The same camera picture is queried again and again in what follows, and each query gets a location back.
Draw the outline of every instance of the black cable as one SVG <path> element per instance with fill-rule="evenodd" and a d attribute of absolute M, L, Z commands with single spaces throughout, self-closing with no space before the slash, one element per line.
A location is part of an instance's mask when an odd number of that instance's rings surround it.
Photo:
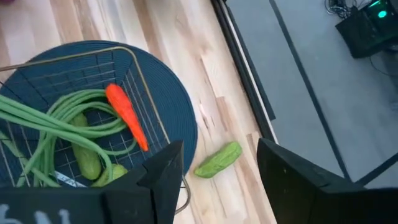
<path fill-rule="evenodd" d="M 338 17 L 342 19 L 346 19 L 352 13 L 358 10 L 358 2 L 356 0 L 353 1 L 351 7 L 347 6 L 345 0 L 325 0 L 324 2 L 325 9 L 329 14 L 336 14 Z"/>
<path fill-rule="evenodd" d="M 391 77 L 391 78 L 398 78 L 397 75 L 391 75 L 391 74 L 388 74 L 387 72 L 383 72 L 382 70 L 378 69 L 378 68 L 373 64 L 372 56 L 369 57 L 369 61 L 371 62 L 371 65 L 372 65 L 373 69 L 375 69 L 376 71 L 380 72 L 381 74 L 387 75 L 388 77 Z"/>

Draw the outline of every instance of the gray floor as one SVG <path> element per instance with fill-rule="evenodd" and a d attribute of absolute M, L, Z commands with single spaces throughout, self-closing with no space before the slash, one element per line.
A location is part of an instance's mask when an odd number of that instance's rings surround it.
<path fill-rule="evenodd" d="M 326 13 L 323 0 L 276 2 L 348 172 L 358 180 L 398 152 L 398 78 L 375 71 L 368 58 L 351 57 L 335 29 L 340 19 Z M 227 5 L 275 111 L 280 144 L 342 176 L 269 0 Z M 396 58 L 372 59 L 379 69 L 398 73 Z M 398 166 L 367 187 L 392 186 L 398 187 Z"/>

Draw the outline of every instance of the wire basket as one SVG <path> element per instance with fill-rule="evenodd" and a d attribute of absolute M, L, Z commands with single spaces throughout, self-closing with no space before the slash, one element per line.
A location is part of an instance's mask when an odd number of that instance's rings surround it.
<path fill-rule="evenodd" d="M 2 74 L 12 72 L 13 75 L 6 82 L 1 80 Z M 129 170 L 135 164 L 142 164 L 170 143 L 132 50 L 111 47 L 0 68 L 0 94 L 43 113 L 62 96 L 80 90 L 103 90 L 110 83 L 121 86 L 128 95 L 148 141 L 147 152 L 136 146 L 128 154 L 110 156 L 112 163 L 122 164 Z M 116 119 L 96 109 L 85 111 L 85 115 L 89 126 L 105 124 Z M 39 131 L 5 119 L 0 119 L 0 131 L 7 136 L 6 139 L 0 139 L 0 187 L 16 186 L 20 178 L 25 178 L 26 184 L 32 186 L 32 174 L 23 174 L 24 165 L 21 159 L 30 159 L 34 154 L 39 141 Z M 120 151 L 125 150 L 133 140 L 131 132 L 126 128 L 120 133 L 95 139 L 94 142 L 103 149 Z M 11 154 L 5 144 L 2 144 L 3 141 L 14 142 L 23 153 L 23 158 Z M 82 177 L 70 142 L 56 140 L 54 163 L 56 172 L 53 179 L 60 185 L 85 187 L 91 184 Z M 182 188 L 187 191 L 188 197 L 176 213 L 182 211 L 190 201 L 190 189 L 184 176 L 182 180 Z"/>

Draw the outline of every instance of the pickle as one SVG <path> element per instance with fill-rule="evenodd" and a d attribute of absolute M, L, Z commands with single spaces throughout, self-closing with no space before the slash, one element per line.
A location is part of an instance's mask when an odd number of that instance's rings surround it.
<path fill-rule="evenodd" d="M 230 142 L 218 152 L 207 157 L 200 166 L 195 169 L 195 175 L 202 178 L 214 177 L 218 172 L 231 165 L 242 154 L 242 147 L 238 142 Z"/>
<path fill-rule="evenodd" d="M 70 124 L 76 127 L 88 126 L 87 119 L 83 113 L 76 115 Z M 74 143 L 72 143 L 72 149 L 82 176 L 89 180 L 97 179 L 101 173 L 101 161 L 98 154 Z"/>
<path fill-rule="evenodd" d="M 112 164 L 112 174 L 113 174 L 113 180 L 116 180 L 117 178 L 123 176 L 124 174 L 127 174 L 127 169 L 124 168 L 124 166 L 119 165 L 119 164 Z M 108 182 L 108 169 L 105 169 L 104 172 L 102 173 L 101 177 L 91 186 L 91 187 L 103 187 L 107 185 Z"/>

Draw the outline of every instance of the green vegetable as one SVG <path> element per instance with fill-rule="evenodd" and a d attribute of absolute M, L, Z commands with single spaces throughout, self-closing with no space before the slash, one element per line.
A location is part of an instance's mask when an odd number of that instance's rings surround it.
<path fill-rule="evenodd" d="M 127 174 L 128 170 L 119 164 L 112 164 L 113 178 L 112 181 Z M 103 187 L 112 181 L 108 181 L 108 168 L 102 173 L 101 177 L 92 185 L 92 187 Z"/>
<path fill-rule="evenodd" d="M 195 169 L 195 174 L 202 178 L 211 178 L 227 168 L 242 154 L 242 147 L 237 142 L 230 142 L 218 152 L 208 157 Z"/>
<path fill-rule="evenodd" d="M 127 126 L 116 114 L 112 106 L 103 103 L 106 98 L 105 90 L 80 90 L 65 96 L 61 96 L 46 113 L 42 113 L 12 99 L 0 95 L 0 118 L 9 122 L 19 124 L 28 128 L 40 131 L 37 147 L 32 149 L 33 155 L 25 155 L 12 141 L 12 136 L 6 136 L 0 131 L 0 142 L 17 158 L 24 166 L 16 187 L 27 184 L 25 175 L 30 173 L 34 176 L 34 187 L 40 187 L 39 182 L 44 186 L 60 187 L 60 184 L 51 178 L 55 175 L 54 153 L 55 141 L 57 138 L 73 142 L 84 148 L 91 149 L 98 153 L 108 169 L 108 179 L 112 180 L 112 162 L 109 156 L 127 154 L 133 150 L 137 141 L 125 150 L 112 151 L 99 147 L 90 139 L 101 138 L 118 133 Z M 84 110 L 101 110 L 115 117 L 114 121 L 89 127 L 75 127 L 70 121 Z"/>
<path fill-rule="evenodd" d="M 76 127 L 88 126 L 87 119 L 83 113 L 76 115 L 70 124 Z M 72 149 L 82 176 L 89 180 L 97 179 L 101 173 L 101 161 L 98 154 L 75 143 L 72 143 Z"/>

